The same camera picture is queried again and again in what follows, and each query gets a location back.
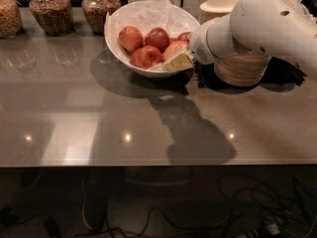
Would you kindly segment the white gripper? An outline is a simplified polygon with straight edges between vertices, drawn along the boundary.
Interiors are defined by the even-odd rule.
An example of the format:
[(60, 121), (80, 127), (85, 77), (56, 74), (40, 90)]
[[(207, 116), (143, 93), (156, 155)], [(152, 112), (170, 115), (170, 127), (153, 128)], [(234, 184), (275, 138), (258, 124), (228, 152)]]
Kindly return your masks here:
[(192, 57), (201, 64), (214, 63), (215, 57), (208, 46), (207, 39), (209, 27), (210, 23), (204, 23), (193, 31), (189, 35), (189, 51), (175, 53), (163, 63), (163, 68), (168, 72), (190, 69), (194, 66)]

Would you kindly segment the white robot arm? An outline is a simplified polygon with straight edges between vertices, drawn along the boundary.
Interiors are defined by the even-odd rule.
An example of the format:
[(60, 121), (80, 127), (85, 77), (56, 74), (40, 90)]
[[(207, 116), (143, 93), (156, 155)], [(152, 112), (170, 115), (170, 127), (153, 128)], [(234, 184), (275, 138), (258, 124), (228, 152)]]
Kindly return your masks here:
[(189, 48), (176, 51), (163, 67), (175, 72), (236, 55), (268, 55), (315, 76), (317, 23), (293, 0), (239, 0), (230, 14), (193, 31)]

